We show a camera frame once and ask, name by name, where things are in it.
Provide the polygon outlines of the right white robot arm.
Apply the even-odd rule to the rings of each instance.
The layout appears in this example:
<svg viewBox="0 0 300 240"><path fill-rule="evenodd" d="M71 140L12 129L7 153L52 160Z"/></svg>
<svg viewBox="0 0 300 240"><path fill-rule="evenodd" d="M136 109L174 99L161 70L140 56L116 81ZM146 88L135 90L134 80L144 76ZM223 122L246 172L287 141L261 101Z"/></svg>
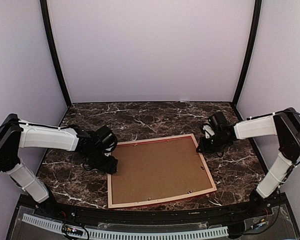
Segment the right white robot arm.
<svg viewBox="0 0 300 240"><path fill-rule="evenodd" d="M256 146L263 157L268 156L264 151L267 144L272 144L271 150L278 148L273 154L275 160L266 161L268 171L264 179L252 193L254 198L245 205L245 213L256 217L265 208L266 200L283 185L291 172L300 164L300 113L293 107L271 112L264 115L249 117L231 124L224 113L218 111L201 124L203 136L199 139L196 151L201 154L218 154L222 157L225 148L236 141L256 140Z"/></svg>

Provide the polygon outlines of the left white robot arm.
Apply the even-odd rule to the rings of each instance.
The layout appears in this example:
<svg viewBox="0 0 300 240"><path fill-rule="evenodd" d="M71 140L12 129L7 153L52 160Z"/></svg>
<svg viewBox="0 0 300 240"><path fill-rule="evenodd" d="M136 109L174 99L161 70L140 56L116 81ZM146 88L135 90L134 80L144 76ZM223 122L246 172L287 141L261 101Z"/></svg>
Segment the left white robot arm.
<svg viewBox="0 0 300 240"><path fill-rule="evenodd" d="M6 173L50 218L61 213L53 194L19 157L24 148L58 149L83 155L85 164L103 173L117 172L118 160L111 155L118 144L106 125L98 130L85 130L77 125L50 126L19 119L9 114L0 125L0 173Z"/></svg>

